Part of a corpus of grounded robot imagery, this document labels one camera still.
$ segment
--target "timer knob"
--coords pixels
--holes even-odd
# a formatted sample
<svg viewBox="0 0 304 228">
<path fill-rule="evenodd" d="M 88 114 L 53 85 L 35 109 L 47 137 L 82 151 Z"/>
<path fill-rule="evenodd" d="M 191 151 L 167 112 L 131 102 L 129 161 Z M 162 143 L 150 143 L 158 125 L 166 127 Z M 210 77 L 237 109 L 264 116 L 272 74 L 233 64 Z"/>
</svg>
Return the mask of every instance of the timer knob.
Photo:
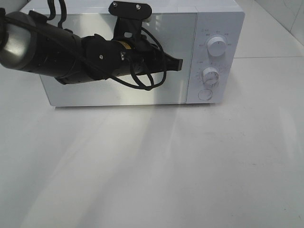
<svg viewBox="0 0 304 228">
<path fill-rule="evenodd" d="M 221 56 L 225 53 L 227 42 L 225 38 L 216 36 L 207 42 L 207 49 L 210 55 L 214 57 Z"/>
<path fill-rule="evenodd" d="M 212 86 L 219 81 L 219 72 L 213 67 L 208 67 L 204 69 L 202 79 L 205 84 Z"/>
</svg>

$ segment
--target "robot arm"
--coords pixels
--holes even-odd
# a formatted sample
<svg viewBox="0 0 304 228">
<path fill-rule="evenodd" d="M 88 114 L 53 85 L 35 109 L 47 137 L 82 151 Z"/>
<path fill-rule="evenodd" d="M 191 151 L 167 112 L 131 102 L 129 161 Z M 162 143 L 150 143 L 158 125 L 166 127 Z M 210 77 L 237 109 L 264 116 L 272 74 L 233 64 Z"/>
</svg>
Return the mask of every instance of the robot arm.
<svg viewBox="0 0 304 228">
<path fill-rule="evenodd" d="M 54 0 L 48 0 L 48 5 L 49 18 L 34 11 L 28 15 L 22 12 L 6 15 L 0 9 L 0 63 L 4 67 L 52 76 L 64 85 L 110 78 L 144 90 L 161 86 L 167 70 L 181 70 L 182 59 L 164 53 L 157 39 L 142 28 L 143 20 L 152 14 L 148 4 L 114 1 L 109 7 L 109 12 L 117 16 L 112 40 L 98 34 L 80 38 L 62 29 L 67 15 L 64 0 L 60 0 L 58 27 L 48 24 L 56 14 Z M 163 72 L 163 79 L 155 84 L 151 74 L 158 72 Z M 131 75 L 136 85 L 119 78 L 124 75 Z M 141 75 L 147 75 L 151 85 L 144 85 L 138 77 Z"/>
</svg>

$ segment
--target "microwave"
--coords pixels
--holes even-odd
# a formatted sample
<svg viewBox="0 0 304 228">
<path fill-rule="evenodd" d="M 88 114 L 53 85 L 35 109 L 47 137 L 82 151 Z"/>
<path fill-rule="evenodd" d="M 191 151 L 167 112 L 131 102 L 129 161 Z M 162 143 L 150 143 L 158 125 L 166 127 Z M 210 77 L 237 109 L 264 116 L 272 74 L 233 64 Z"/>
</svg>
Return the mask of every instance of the microwave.
<svg viewBox="0 0 304 228">
<path fill-rule="evenodd" d="M 52 106 L 155 105 L 220 103 L 244 21 L 233 0 L 141 0 L 152 8 L 143 27 L 170 56 L 182 59 L 180 71 L 168 71 L 163 85 L 151 91 L 136 90 L 113 80 L 62 85 L 40 76 Z M 113 37 L 116 17 L 108 12 L 111 1 L 66 0 L 64 27 L 81 37 L 94 33 Z M 60 8 L 56 5 L 57 14 Z M 21 11 L 49 14 L 47 1 L 32 0 Z M 162 73 L 153 74 L 161 80 Z M 131 76 L 122 76 L 132 83 Z M 144 83 L 149 83 L 142 76 Z"/>
</svg>

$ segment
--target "white table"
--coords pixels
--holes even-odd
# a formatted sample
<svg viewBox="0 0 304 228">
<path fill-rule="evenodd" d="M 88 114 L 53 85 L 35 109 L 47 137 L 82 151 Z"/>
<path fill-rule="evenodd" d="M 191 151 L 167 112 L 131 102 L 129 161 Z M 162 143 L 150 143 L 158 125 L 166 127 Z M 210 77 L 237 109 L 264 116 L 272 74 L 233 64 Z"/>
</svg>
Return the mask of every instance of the white table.
<svg viewBox="0 0 304 228">
<path fill-rule="evenodd" d="M 1 68 L 0 227 L 303 228 L 303 47 L 240 3 L 221 104 L 53 108 Z"/>
</svg>

